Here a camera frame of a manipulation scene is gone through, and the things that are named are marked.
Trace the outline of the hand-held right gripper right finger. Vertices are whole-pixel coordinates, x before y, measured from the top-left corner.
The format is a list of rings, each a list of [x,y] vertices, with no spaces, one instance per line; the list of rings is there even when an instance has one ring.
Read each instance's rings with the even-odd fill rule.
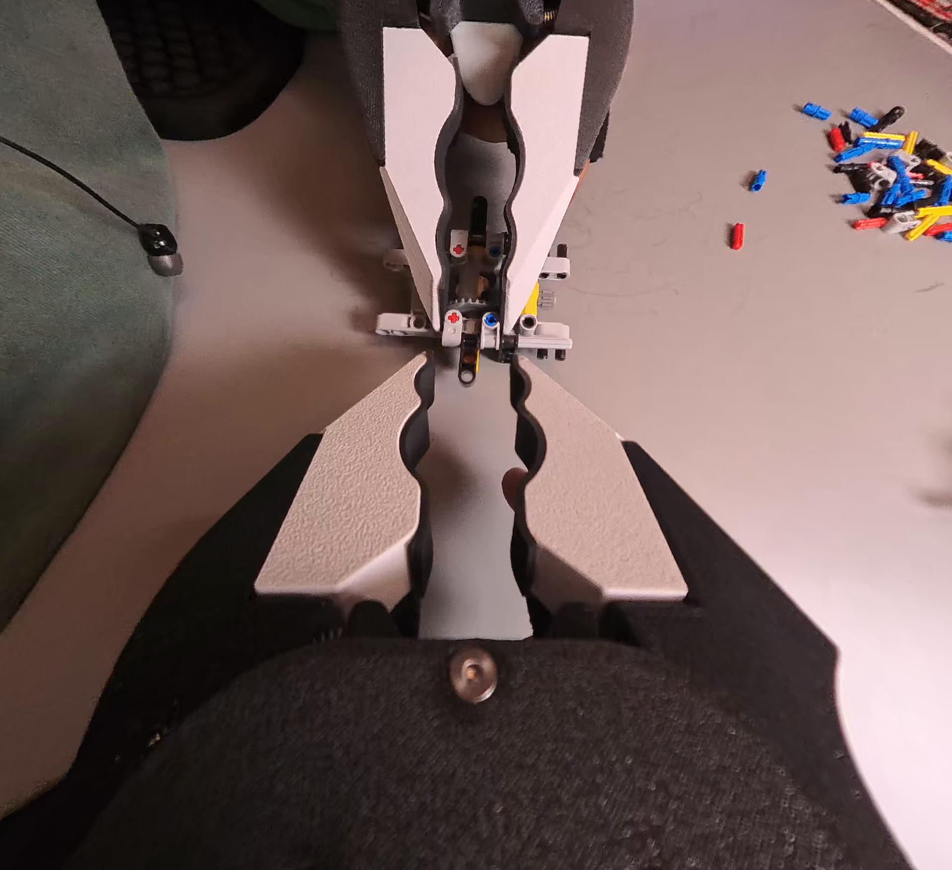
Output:
[[[527,479],[511,548],[520,591],[555,616],[683,602],[688,587],[616,431],[522,355],[510,365]]]

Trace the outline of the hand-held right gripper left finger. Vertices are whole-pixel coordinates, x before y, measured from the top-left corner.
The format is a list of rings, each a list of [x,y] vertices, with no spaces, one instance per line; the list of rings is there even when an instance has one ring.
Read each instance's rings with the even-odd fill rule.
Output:
[[[419,354],[327,425],[254,590],[312,597],[347,617],[422,598],[433,558],[417,467],[430,445],[435,364]]]

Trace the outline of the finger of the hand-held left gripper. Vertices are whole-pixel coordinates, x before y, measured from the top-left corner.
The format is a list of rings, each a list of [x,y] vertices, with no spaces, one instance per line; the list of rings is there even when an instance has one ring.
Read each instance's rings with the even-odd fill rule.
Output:
[[[505,330],[527,305],[577,186],[575,160],[589,39],[553,33],[514,68],[507,112],[517,132],[517,181],[506,206],[512,247]]]
[[[437,150],[455,115],[458,70],[422,29],[383,29],[385,157],[381,168],[411,276],[425,315],[443,329],[443,264],[437,244],[446,209]]]

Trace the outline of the grey lego gear assembly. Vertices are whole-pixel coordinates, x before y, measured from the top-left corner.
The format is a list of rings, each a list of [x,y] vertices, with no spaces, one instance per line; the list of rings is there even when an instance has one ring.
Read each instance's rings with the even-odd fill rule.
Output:
[[[560,243],[546,258],[530,298],[514,328],[505,332],[502,321],[502,269],[509,249],[505,233],[486,228],[485,247],[470,247],[469,228],[453,230],[449,236],[449,308],[443,322],[435,326],[425,314],[415,290],[407,313],[382,313],[375,332],[394,338],[438,341],[444,348],[460,349],[462,336],[480,337],[481,357],[509,363],[515,353],[533,354],[540,360],[554,355],[564,361],[572,348],[565,324],[544,321],[541,315],[555,305],[554,284],[570,275],[568,247]]]

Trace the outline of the pile of small lego pins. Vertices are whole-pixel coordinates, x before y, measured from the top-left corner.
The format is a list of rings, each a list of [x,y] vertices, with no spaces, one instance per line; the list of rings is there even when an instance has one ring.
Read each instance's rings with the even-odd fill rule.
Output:
[[[950,245],[950,148],[908,123],[906,106],[836,114],[808,102],[800,112],[823,125],[831,199],[851,232]]]

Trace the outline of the black clip-on microphone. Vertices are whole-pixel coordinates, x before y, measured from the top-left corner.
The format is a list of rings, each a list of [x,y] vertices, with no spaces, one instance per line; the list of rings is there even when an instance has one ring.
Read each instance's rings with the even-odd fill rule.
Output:
[[[140,245],[144,249],[149,268],[157,275],[173,278],[182,274],[183,259],[172,231],[165,225],[143,223],[136,227]]]

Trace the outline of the person's green sweater torso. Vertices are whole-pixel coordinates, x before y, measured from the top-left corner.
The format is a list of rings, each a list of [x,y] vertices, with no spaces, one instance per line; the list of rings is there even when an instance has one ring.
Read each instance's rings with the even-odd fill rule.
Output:
[[[2,135],[138,222],[174,227],[169,164],[95,0],[1,0]],[[2,146],[1,622],[74,531],[149,403],[173,280],[132,227]]]

